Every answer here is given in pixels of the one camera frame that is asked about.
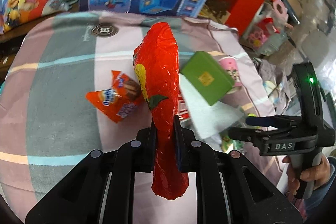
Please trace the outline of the right hand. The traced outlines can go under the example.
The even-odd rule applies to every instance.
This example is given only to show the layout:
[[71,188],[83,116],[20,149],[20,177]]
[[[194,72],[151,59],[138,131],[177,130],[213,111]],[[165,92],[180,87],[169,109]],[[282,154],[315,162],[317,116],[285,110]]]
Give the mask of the right hand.
[[288,176],[288,192],[292,195],[296,195],[299,186],[300,180],[305,182],[314,182],[314,190],[325,185],[331,176],[331,167],[327,157],[322,154],[321,163],[312,168],[304,170],[300,175],[296,175],[295,170],[291,165],[291,160],[288,156],[284,157],[282,160],[283,163],[288,164],[287,176]]

